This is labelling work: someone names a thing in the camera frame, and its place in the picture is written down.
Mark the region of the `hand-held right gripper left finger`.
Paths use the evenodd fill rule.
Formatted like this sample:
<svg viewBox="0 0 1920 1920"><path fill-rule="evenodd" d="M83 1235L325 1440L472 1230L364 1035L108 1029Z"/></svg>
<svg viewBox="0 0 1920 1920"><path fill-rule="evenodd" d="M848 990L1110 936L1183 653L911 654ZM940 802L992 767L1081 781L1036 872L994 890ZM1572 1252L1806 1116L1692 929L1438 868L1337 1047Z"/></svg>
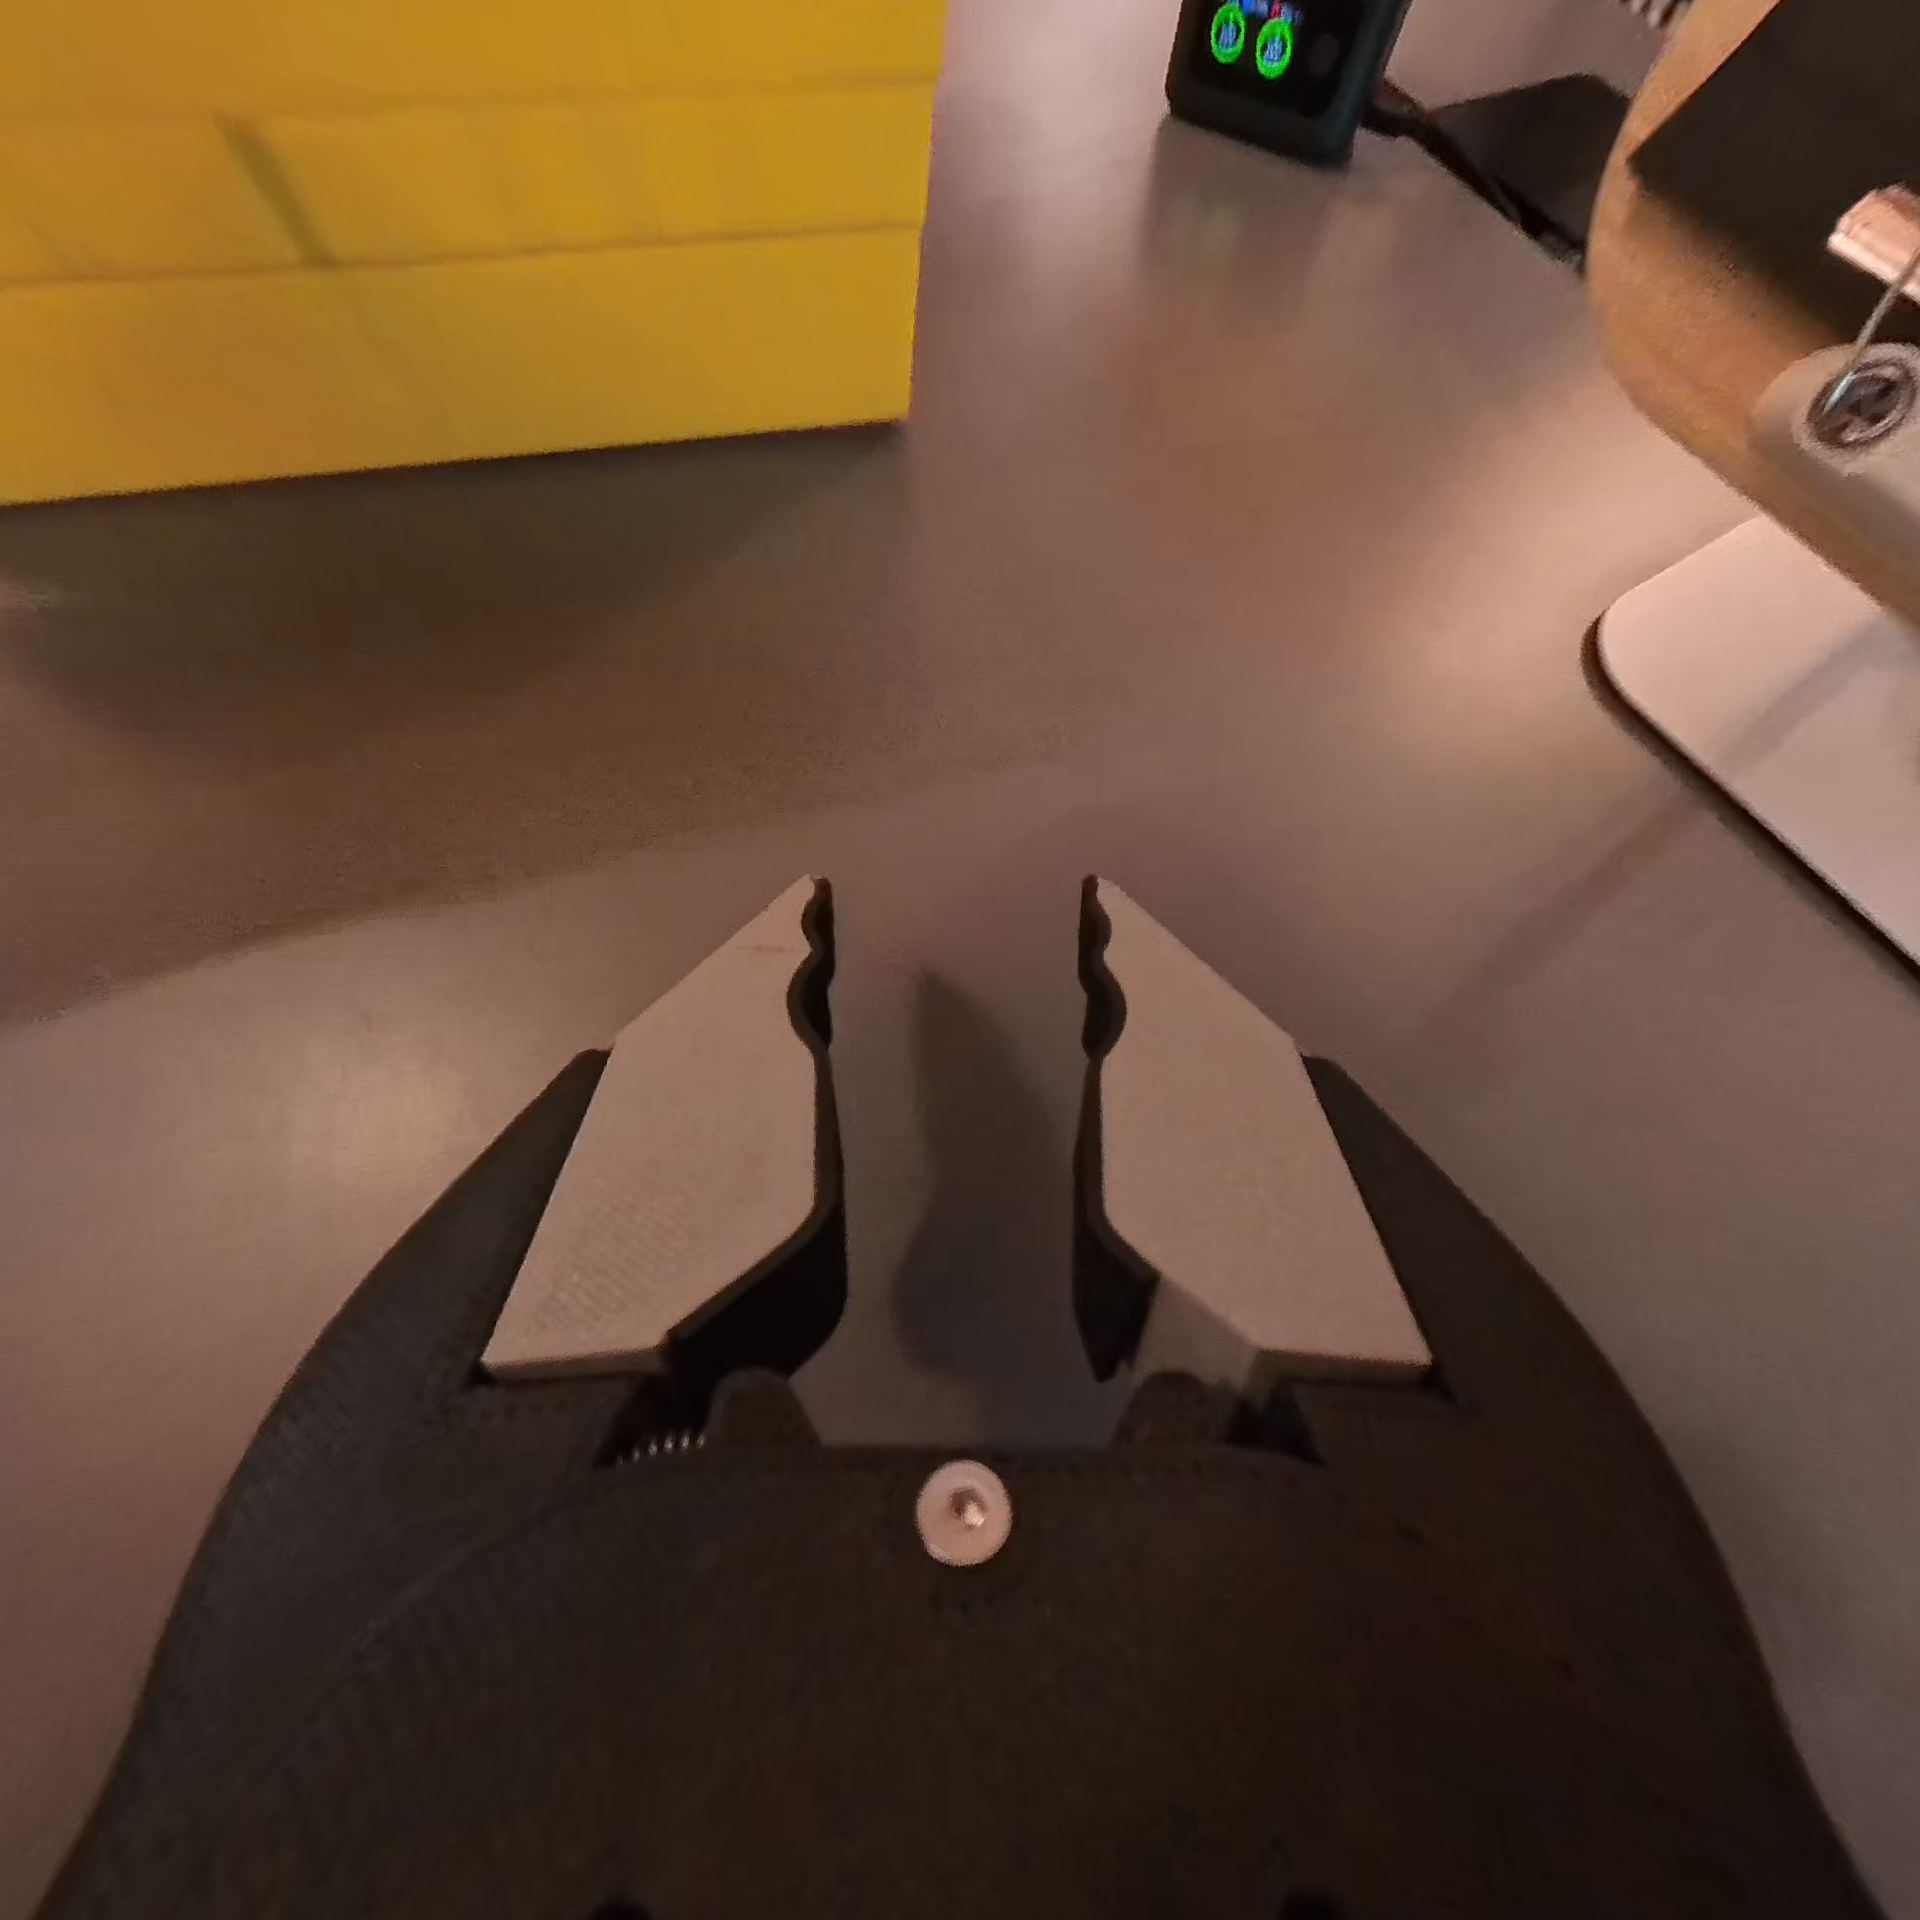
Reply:
<svg viewBox="0 0 1920 1920"><path fill-rule="evenodd" d="M846 1306L834 901L802 876L612 1039L490 1381L800 1368Z"/></svg>

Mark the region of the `thin metal rod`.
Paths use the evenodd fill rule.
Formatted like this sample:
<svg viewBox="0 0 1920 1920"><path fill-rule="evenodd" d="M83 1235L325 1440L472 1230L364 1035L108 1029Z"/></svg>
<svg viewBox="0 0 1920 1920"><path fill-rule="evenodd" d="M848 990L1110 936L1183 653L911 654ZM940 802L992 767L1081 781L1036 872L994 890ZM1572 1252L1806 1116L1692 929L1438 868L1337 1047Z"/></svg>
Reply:
<svg viewBox="0 0 1920 1920"><path fill-rule="evenodd" d="M1829 382L1829 389L1840 392L1857 374L1893 309L1914 300L1910 289L1917 274L1917 189L1900 182L1870 190L1840 214L1825 239L1825 252L1880 286Z"/></svg>

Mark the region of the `black block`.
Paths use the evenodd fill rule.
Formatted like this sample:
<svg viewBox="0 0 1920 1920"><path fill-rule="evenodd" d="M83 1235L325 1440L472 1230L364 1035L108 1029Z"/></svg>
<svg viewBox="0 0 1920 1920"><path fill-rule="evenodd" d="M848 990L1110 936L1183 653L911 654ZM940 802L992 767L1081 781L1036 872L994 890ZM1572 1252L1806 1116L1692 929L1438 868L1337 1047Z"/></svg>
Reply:
<svg viewBox="0 0 1920 1920"><path fill-rule="evenodd" d="M1807 315L1855 333L1878 294L1828 236L1864 196L1917 182L1917 7L1778 4L1631 168Z"/></svg>

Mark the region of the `yellow box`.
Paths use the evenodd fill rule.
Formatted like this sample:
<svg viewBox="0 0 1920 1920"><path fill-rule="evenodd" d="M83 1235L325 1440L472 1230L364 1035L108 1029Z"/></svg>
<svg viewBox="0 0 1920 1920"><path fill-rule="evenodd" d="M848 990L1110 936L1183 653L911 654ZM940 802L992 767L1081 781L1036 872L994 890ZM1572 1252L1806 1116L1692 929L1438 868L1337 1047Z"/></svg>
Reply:
<svg viewBox="0 0 1920 1920"><path fill-rule="evenodd" d="M6 3L3 506L903 420L945 24Z"/></svg>

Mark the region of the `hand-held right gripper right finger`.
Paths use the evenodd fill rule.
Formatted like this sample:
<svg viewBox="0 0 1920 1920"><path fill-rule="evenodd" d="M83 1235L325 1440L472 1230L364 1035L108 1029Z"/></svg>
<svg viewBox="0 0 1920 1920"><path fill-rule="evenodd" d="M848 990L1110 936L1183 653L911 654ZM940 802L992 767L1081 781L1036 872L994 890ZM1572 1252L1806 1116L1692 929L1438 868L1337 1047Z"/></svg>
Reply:
<svg viewBox="0 0 1920 1920"><path fill-rule="evenodd" d="M1092 1379L1264 1408L1418 1389L1427 1336L1292 1035L1103 876L1081 883L1071 1322Z"/></svg>

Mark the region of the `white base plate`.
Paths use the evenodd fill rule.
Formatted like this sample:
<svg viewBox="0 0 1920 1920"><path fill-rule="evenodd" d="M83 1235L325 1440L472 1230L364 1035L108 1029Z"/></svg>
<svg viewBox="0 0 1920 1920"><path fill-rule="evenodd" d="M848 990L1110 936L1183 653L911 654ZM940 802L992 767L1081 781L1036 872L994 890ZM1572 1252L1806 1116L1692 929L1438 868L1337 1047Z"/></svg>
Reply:
<svg viewBox="0 0 1920 1920"><path fill-rule="evenodd" d="M1766 518L1630 589L1595 675L1902 963L1917 963L1915 631Z"/></svg>

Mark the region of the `white clamp with screw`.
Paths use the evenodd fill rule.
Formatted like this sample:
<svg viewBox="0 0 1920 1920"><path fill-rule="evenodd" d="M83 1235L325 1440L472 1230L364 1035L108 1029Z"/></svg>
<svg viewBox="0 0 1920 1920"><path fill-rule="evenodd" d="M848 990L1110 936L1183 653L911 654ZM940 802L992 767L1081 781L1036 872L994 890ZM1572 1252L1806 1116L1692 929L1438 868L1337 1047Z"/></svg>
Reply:
<svg viewBox="0 0 1920 1920"><path fill-rule="evenodd" d="M1758 398L1748 438L1823 482L1915 489L1917 348L1888 342L1799 359Z"/></svg>

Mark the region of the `small display device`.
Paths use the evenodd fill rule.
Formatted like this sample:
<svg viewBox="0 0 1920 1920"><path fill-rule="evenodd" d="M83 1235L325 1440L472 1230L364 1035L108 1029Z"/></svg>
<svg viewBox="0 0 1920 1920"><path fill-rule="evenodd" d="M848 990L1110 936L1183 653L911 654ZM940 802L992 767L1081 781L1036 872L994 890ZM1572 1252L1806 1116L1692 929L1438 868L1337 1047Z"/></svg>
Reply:
<svg viewBox="0 0 1920 1920"><path fill-rule="evenodd" d="M1407 12L1407 3L1183 3L1165 109L1288 161L1341 165Z"/></svg>

